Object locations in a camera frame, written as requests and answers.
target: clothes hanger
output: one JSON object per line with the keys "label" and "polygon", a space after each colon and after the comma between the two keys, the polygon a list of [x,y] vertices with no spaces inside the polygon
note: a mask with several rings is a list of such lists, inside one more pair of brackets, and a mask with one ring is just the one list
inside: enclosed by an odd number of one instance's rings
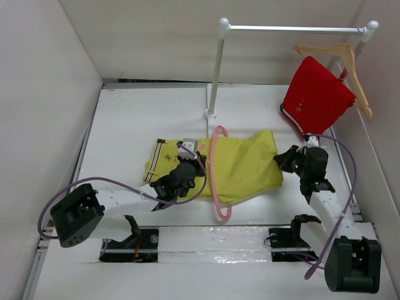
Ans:
{"label": "clothes hanger", "polygon": [[361,87],[360,82],[358,81],[357,74],[356,74],[356,59],[354,58],[354,52],[351,49],[350,45],[348,44],[337,44],[333,47],[329,48],[321,48],[321,47],[313,47],[313,46],[305,46],[305,45],[295,45],[292,49],[296,50],[300,53],[304,58],[304,52],[312,52],[312,53],[321,53],[321,54],[330,54],[339,56],[343,59],[344,66],[347,69],[347,74],[351,80],[351,83],[354,88],[354,93],[357,96],[358,101],[361,105],[357,105],[354,103],[358,109],[360,109],[367,117],[368,121],[372,120],[373,118],[373,111],[369,107],[369,103],[363,88]]}

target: yellow cloth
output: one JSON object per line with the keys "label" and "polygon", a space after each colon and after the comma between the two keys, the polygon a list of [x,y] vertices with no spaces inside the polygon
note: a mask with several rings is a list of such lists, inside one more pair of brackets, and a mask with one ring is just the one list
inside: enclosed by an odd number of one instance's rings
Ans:
{"label": "yellow cloth", "polygon": [[[151,183],[169,174],[179,164],[177,159],[179,140],[158,140],[151,160],[146,163],[144,180]],[[210,157],[211,139],[198,139],[197,149],[204,145],[201,154]],[[273,157],[278,153],[275,140],[270,130],[263,130],[248,139],[218,137],[214,150],[215,182],[219,200],[233,204],[250,198],[268,189],[282,186],[283,175]],[[201,193],[202,198],[212,197],[209,182],[209,165],[207,169],[207,186]],[[187,198],[194,196],[203,185],[204,178],[195,179],[196,187],[189,190]]]}

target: red cloth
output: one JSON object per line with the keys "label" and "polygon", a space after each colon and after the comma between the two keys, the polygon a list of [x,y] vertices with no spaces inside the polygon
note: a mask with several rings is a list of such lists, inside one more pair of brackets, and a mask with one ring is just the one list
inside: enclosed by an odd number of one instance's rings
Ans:
{"label": "red cloth", "polygon": [[281,112],[303,136],[323,133],[347,108],[355,95],[313,57],[306,57],[296,71]]}

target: transparent plastic sheet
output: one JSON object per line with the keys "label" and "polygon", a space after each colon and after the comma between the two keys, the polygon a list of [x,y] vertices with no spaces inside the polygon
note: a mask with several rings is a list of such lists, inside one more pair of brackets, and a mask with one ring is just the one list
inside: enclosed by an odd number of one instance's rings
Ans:
{"label": "transparent plastic sheet", "polygon": [[161,227],[160,263],[271,263],[266,226]]}

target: white table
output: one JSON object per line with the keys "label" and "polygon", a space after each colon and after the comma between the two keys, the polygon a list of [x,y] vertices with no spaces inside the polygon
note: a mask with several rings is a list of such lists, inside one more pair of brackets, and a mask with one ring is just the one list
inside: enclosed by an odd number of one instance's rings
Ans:
{"label": "white table", "polygon": [[[230,136],[239,138],[271,129],[278,151],[284,152],[292,144],[301,143],[279,112],[287,88],[221,86],[216,105],[217,123],[224,125]],[[205,86],[102,90],[79,178],[104,176],[132,186],[142,185],[144,163],[157,138],[206,136],[203,118],[206,95]],[[346,174],[334,144],[331,141],[324,144],[329,153],[327,178],[336,188],[339,200],[345,202],[349,194]],[[92,185],[98,190],[119,189],[106,182]],[[188,256],[195,250],[206,251],[203,242],[211,238],[207,231],[205,235],[197,232],[198,238],[193,239],[196,228],[189,226],[221,225],[214,210],[213,202],[205,199],[164,211],[136,212],[134,217],[140,226],[186,226],[160,229],[159,250],[177,255],[171,258],[161,254],[163,258],[157,264],[101,263],[98,261],[101,241],[97,239],[70,249],[61,248],[57,240],[51,241],[35,299],[232,300],[268,299],[268,296],[271,299],[396,299],[384,262],[380,292],[365,295],[329,292],[320,271],[305,281],[303,276],[308,266],[301,262],[272,263],[264,259],[257,263],[229,264],[212,259],[213,255],[235,249],[258,251],[257,255],[266,257],[269,250],[260,245],[267,232],[260,234],[260,229],[255,230],[258,233],[254,233],[254,238],[259,242],[254,245],[249,246],[246,244],[249,239],[237,235],[234,244],[223,242],[208,249],[208,256]],[[232,218],[225,225],[289,224],[294,215],[303,213],[314,212],[300,194],[298,177],[285,174],[282,188],[234,206]],[[374,238],[370,224],[356,226],[367,237]]]}

